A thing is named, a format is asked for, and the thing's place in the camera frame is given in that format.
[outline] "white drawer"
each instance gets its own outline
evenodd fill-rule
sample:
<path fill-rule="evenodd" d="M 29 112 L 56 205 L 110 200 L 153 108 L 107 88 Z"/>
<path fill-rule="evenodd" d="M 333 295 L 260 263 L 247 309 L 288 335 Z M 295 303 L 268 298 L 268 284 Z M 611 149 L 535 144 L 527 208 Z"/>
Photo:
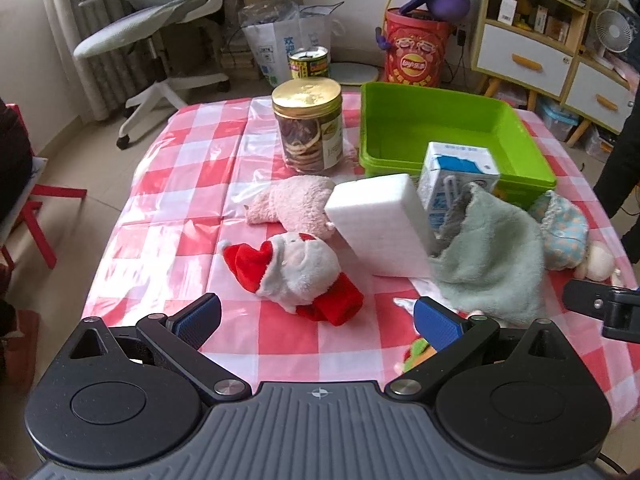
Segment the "white drawer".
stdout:
<path fill-rule="evenodd" d="M 580 63 L 565 102 L 588 118 L 619 132 L 631 113 L 634 96 L 613 79 Z"/>
<path fill-rule="evenodd" d="M 478 68 L 559 96 L 571 61 L 571 56 L 548 45 L 493 25 L 484 26 Z"/>

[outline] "santa claus plush toy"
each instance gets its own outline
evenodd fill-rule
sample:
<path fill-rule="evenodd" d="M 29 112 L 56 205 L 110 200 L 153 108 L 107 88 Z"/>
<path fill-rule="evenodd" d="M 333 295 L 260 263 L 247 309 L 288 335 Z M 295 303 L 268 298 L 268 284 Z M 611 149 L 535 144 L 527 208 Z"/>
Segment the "santa claus plush toy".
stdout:
<path fill-rule="evenodd" d="M 312 235 L 275 235 L 258 250 L 222 242 L 220 250 L 242 288 L 290 314 L 338 326 L 362 307 L 362 293 L 340 272 L 332 248 Z"/>

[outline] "green towel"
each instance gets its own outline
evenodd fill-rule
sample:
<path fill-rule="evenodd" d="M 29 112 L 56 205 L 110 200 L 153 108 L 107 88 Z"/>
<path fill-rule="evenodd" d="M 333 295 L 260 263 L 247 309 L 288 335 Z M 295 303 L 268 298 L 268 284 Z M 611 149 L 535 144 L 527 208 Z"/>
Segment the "green towel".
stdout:
<path fill-rule="evenodd" d="M 514 324 L 540 316 L 542 232 L 526 211 L 477 184 L 462 188 L 431 256 L 435 281 L 453 308 Z"/>

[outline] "blue polka dot cloth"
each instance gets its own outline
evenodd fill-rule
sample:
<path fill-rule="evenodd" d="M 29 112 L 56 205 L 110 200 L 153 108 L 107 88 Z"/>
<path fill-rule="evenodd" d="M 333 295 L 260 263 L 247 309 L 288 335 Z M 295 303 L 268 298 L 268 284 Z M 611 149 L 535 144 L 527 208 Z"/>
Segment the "blue polka dot cloth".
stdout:
<path fill-rule="evenodd" d="M 529 214 L 540 225 L 548 270 L 573 269 L 584 258 L 589 225 L 580 209 L 554 191 L 539 196 Z"/>

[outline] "purple balloon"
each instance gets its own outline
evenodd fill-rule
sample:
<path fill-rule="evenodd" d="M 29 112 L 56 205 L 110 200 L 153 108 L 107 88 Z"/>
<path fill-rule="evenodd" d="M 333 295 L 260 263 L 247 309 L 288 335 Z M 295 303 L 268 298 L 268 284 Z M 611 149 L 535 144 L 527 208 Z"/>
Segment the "purple balloon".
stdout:
<path fill-rule="evenodd" d="M 471 10 L 471 0 L 427 0 L 427 9 L 438 20 L 457 23 Z"/>

